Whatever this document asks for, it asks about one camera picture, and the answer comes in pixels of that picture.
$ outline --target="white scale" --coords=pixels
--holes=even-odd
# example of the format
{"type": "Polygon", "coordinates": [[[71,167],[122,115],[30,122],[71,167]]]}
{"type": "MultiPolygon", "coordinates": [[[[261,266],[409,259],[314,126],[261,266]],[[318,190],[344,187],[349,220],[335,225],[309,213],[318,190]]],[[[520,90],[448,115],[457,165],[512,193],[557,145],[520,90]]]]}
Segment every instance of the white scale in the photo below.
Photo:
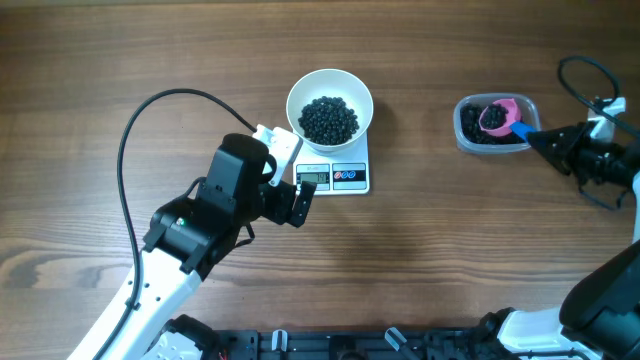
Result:
{"type": "Polygon", "coordinates": [[[369,193],[367,134],[350,147],[323,153],[304,143],[293,162],[293,181],[300,192],[302,181],[317,184],[315,195],[364,195],[369,193]]]}

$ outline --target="wooden table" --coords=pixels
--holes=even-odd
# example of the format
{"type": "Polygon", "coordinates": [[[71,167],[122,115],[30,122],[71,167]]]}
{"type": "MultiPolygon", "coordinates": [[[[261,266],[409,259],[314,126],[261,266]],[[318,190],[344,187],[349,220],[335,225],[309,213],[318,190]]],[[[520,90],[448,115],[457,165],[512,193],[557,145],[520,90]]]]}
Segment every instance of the wooden table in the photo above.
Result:
{"type": "MultiPolygon", "coordinates": [[[[288,127],[291,86],[320,68],[369,87],[372,192],[314,200],[301,229],[215,267],[180,310],[214,329],[471,325],[488,311],[561,304],[625,248],[622,212],[578,195],[536,153],[456,148],[462,97],[531,97],[544,128],[586,120],[555,77],[598,58],[640,103],[638,5],[578,1],[238,3],[0,10],[0,358],[64,358],[128,272],[117,146],[134,109],[174,87],[209,91],[253,124],[288,127]]],[[[576,85],[607,95],[586,70],[576,85]]],[[[145,110],[125,157],[141,238],[160,205],[243,132],[202,99],[145,110]]]]}

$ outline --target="black cable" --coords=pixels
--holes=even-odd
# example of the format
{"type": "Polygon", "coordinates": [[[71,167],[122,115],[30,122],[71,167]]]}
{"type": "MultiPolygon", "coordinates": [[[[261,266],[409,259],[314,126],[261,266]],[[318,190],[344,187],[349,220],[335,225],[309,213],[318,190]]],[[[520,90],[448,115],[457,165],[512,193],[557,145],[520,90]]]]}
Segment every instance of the black cable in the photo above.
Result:
{"type": "MultiPolygon", "coordinates": [[[[233,115],[236,119],[238,119],[238,121],[240,121],[244,126],[246,126],[252,132],[257,131],[255,127],[249,124],[245,119],[242,118],[242,116],[240,116],[235,110],[233,110],[229,105],[225,104],[222,100],[204,91],[194,90],[194,89],[172,89],[172,90],[165,90],[165,91],[159,92],[153,95],[152,97],[148,98],[145,102],[143,102],[138,107],[138,109],[136,109],[133,115],[131,115],[129,122],[127,123],[127,126],[125,127],[124,132],[122,133],[122,139],[120,140],[120,148],[118,149],[118,160],[117,160],[117,178],[118,179],[117,180],[118,180],[118,192],[120,193],[120,203],[122,203],[122,212],[124,213],[124,222],[127,224],[127,231],[129,232],[129,240],[131,242],[131,251],[133,252],[133,274],[134,274],[133,289],[131,290],[131,297],[125,304],[126,309],[122,313],[120,320],[118,320],[118,323],[116,324],[115,328],[113,329],[113,331],[111,332],[107,340],[104,342],[104,344],[102,344],[102,347],[100,347],[100,350],[98,350],[96,355],[93,357],[94,360],[99,360],[107,351],[107,349],[109,349],[109,346],[111,346],[111,344],[113,343],[113,340],[115,340],[115,338],[118,336],[118,334],[120,333],[120,330],[122,330],[122,327],[127,322],[127,319],[131,314],[131,311],[135,306],[137,306],[138,293],[140,292],[140,273],[141,273],[140,254],[138,254],[138,244],[136,242],[136,234],[133,231],[133,223],[131,222],[131,215],[129,214],[129,206],[127,205],[127,198],[124,193],[124,180],[122,177],[122,160],[124,158],[124,147],[127,143],[127,138],[129,137],[129,132],[131,131],[131,127],[133,126],[133,123],[136,121],[138,116],[140,116],[140,113],[142,113],[142,111],[147,106],[149,106],[152,102],[160,98],[163,98],[165,96],[173,95],[173,94],[192,94],[192,95],[198,95],[198,96],[207,98],[215,102],[216,104],[220,105],[222,108],[224,108],[228,112],[230,112],[231,115],[233,115]]],[[[196,180],[192,184],[192,186],[195,187],[197,184],[198,184],[198,180],[196,180]]]]}
{"type": "Polygon", "coordinates": [[[187,197],[189,197],[189,194],[191,194],[191,192],[193,191],[193,189],[196,188],[196,186],[198,186],[199,184],[202,184],[203,182],[205,182],[207,180],[206,177],[201,176],[195,180],[193,180],[193,182],[191,183],[191,185],[189,185],[189,188],[187,189],[187,191],[185,191],[184,194],[178,196],[177,198],[173,199],[173,201],[177,201],[177,200],[183,200],[187,197]]]}
{"type": "Polygon", "coordinates": [[[569,351],[529,351],[522,353],[513,353],[512,355],[522,357],[526,356],[528,359],[532,359],[534,357],[557,357],[557,356],[566,356],[568,358],[579,357],[582,360],[589,360],[589,357],[585,355],[583,352],[578,350],[571,349],[569,351]]]}
{"type": "Polygon", "coordinates": [[[595,112],[600,116],[603,116],[605,119],[611,121],[617,127],[635,136],[636,138],[640,138],[640,132],[638,132],[633,127],[631,127],[631,125],[618,119],[615,116],[611,116],[607,114],[602,110],[605,106],[616,101],[616,99],[620,96],[620,84],[618,82],[618,79],[616,78],[615,75],[613,75],[613,73],[609,69],[604,67],[602,64],[600,64],[596,60],[587,56],[569,56],[567,58],[560,60],[560,64],[558,65],[558,80],[560,81],[560,84],[562,84],[562,86],[569,92],[569,94],[571,94],[571,96],[578,99],[578,101],[583,103],[589,109],[593,110],[593,112],[595,112]],[[589,101],[587,98],[585,98],[583,95],[580,95],[571,85],[567,83],[567,81],[564,78],[563,70],[568,63],[574,62],[574,61],[582,61],[584,63],[595,66],[607,77],[607,79],[609,79],[609,81],[611,82],[611,85],[613,86],[613,98],[611,101],[608,101],[608,102],[600,101],[599,103],[594,103],[592,101],[589,101]]]}

